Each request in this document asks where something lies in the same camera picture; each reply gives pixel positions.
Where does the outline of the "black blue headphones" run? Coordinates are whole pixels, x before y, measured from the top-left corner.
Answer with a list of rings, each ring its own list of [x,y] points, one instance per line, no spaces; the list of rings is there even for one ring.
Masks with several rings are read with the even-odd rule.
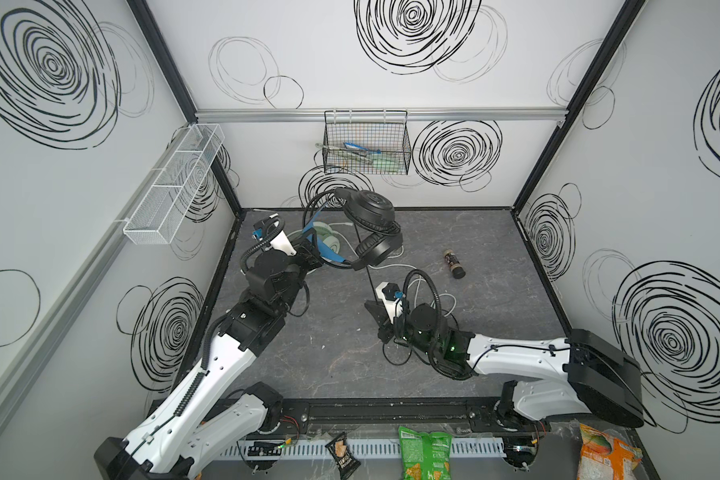
[[[335,200],[355,228],[359,243],[355,247],[356,259],[340,262],[320,258],[320,261],[332,268],[355,271],[364,268],[369,282],[372,282],[370,269],[378,267],[384,260],[403,246],[403,234],[395,220],[394,206],[383,195],[370,190],[357,190],[337,187],[316,195],[304,207],[302,226],[307,230],[326,206]]]

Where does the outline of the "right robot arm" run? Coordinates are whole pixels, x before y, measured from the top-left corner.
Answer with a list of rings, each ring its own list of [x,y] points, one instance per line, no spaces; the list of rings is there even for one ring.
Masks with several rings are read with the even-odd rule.
[[[585,329],[550,340],[507,340],[462,330],[448,323],[438,296],[417,302],[411,290],[415,279],[434,285],[414,269],[402,285],[378,284],[366,301],[380,340],[408,347],[454,381],[508,376],[494,406],[503,427],[519,429],[573,414],[592,414],[627,428],[644,425],[641,371],[633,357]]]

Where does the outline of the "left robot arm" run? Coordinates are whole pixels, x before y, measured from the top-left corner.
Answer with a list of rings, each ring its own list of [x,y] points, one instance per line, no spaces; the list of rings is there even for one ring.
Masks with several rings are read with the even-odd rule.
[[[320,267],[318,236],[306,226],[296,240],[272,215],[260,241],[243,255],[249,286],[205,333],[198,363],[163,403],[125,438],[106,439],[94,454],[105,479],[194,479],[236,441],[275,430],[282,396],[258,382],[224,411],[211,411],[285,325],[308,272]]]

